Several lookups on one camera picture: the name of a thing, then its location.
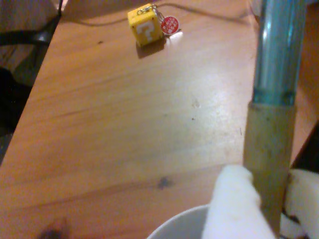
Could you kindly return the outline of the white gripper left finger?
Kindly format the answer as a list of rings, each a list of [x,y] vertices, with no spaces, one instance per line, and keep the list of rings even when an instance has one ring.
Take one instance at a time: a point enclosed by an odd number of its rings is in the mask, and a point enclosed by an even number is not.
[[[261,212],[252,173],[240,165],[225,166],[218,175],[203,239],[274,239]]]

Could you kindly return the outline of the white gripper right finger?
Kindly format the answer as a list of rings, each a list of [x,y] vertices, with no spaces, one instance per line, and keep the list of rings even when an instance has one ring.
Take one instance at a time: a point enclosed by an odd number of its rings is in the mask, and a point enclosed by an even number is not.
[[[292,169],[286,187],[281,236],[288,239],[319,237],[319,175]]]

